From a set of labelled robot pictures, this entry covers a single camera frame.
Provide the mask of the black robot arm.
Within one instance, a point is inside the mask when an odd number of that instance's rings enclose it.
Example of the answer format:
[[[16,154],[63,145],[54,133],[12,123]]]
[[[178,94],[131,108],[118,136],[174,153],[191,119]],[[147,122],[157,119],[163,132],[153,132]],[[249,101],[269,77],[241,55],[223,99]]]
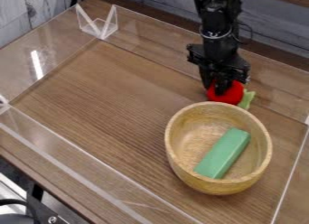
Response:
[[[222,96],[237,80],[249,80],[250,63],[240,55],[241,0],[193,0],[203,43],[187,45],[187,61],[199,67],[203,87]]]

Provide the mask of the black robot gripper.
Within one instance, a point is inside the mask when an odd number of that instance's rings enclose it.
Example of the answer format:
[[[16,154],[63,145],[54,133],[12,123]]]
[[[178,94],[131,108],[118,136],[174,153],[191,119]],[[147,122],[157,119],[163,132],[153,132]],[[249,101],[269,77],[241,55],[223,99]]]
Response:
[[[209,89],[215,83],[215,94],[222,96],[233,80],[241,83],[249,81],[250,64],[238,54],[241,40],[237,32],[199,34],[203,43],[187,45],[187,61],[199,67],[203,87]]]

